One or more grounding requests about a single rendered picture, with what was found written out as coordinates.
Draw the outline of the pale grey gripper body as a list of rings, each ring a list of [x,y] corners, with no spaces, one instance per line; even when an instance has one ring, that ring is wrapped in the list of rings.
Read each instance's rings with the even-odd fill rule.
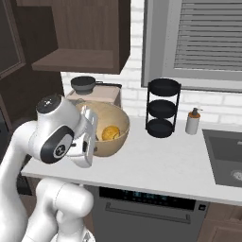
[[[95,152],[96,128],[98,117],[87,105],[81,108],[82,121],[84,129],[80,136],[82,155],[86,159],[92,159]]]

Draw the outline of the tan round basket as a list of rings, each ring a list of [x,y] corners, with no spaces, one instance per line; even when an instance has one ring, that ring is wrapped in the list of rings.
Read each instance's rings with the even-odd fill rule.
[[[125,143],[130,131],[130,119],[118,106],[106,102],[84,101],[76,105],[78,110],[87,106],[94,111],[98,117],[95,142],[95,153],[97,157],[110,157],[115,154]],[[102,140],[102,132],[109,126],[119,128],[120,135],[109,141]]]

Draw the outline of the glass-panel cabinet door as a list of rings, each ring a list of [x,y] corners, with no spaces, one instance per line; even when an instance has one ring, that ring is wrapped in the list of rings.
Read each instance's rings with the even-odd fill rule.
[[[0,79],[25,64],[10,0],[0,0]]]

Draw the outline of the brown base cabinet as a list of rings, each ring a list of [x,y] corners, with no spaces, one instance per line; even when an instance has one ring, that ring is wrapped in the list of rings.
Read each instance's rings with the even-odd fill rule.
[[[242,206],[211,202],[197,242],[242,242]]]

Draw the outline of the yellow round fruit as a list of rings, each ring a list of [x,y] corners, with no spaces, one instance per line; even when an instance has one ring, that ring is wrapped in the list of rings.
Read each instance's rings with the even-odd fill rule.
[[[120,129],[117,126],[108,126],[102,131],[102,140],[110,141],[120,136]]]

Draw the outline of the black bowl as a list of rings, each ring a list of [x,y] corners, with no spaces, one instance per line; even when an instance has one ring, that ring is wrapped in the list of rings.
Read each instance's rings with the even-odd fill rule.
[[[95,78],[90,76],[72,78],[71,86],[78,95],[88,95],[95,87]]]

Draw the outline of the black three-tier stand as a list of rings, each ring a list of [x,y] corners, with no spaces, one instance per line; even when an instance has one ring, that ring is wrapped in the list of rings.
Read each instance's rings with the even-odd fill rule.
[[[177,121],[181,85],[171,78],[155,78],[147,86],[146,130],[155,138],[167,138]]]

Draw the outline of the white soap dispenser orange collar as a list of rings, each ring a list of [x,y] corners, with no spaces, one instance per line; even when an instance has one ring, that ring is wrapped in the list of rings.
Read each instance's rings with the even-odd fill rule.
[[[186,120],[185,132],[190,135],[195,135],[198,131],[199,127],[199,119],[200,119],[200,109],[194,108],[191,111]]]

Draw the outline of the grey dishwasher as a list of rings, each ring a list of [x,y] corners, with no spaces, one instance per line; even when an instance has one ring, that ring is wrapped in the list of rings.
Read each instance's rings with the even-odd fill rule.
[[[197,242],[208,203],[101,186],[92,186],[95,198],[92,211],[96,242]],[[191,224],[107,212],[114,208],[185,218]]]

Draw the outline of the grey sink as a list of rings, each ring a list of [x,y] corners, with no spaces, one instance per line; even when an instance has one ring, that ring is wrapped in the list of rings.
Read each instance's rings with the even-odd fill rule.
[[[242,188],[242,132],[202,130],[215,183]]]

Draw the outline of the window with grey blinds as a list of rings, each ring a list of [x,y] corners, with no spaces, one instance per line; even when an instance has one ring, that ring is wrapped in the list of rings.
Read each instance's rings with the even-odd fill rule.
[[[145,0],[142,85],[242,93],[242,0]]]

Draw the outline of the dark wood wall cabinet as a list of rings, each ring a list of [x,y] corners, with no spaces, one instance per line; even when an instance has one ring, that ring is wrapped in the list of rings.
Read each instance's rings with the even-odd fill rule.
[[[17,0],[50,7],[58,48],[32,64],[36,71],[118,74],[130,56],[130,0]]]

